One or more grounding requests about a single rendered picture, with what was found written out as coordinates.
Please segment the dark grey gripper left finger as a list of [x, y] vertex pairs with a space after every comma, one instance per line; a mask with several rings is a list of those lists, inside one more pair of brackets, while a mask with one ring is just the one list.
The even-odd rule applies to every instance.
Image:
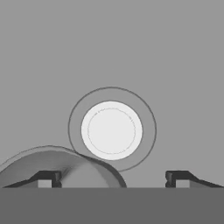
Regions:
[[5, 188], [61, 188], [60, 171], [38, 171], [29, 179], [6, 185]]

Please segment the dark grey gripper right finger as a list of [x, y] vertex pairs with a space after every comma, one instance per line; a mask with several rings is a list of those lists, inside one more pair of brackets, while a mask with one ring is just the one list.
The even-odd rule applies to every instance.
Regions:
[[222, 185], [217, 185], [212, 182], [199, 179], [189, 171], [166, 171], [165, 179], [166, 188], [222, 188]]

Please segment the glass cup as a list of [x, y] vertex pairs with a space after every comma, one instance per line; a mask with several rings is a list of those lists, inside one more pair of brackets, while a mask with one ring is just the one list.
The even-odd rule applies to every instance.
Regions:
[[29, 179], [39, 171], [60, 171], [62, 188], [126, 188], [112, 165], [61, 146], [39, 146], [0, 164], [0, 188]]
[[102, 87], [73, 106], [67, 132], [76, 153], [124, 172], [150, 155], [157, 139], [157, 123], [150, 106], [136, 93]]

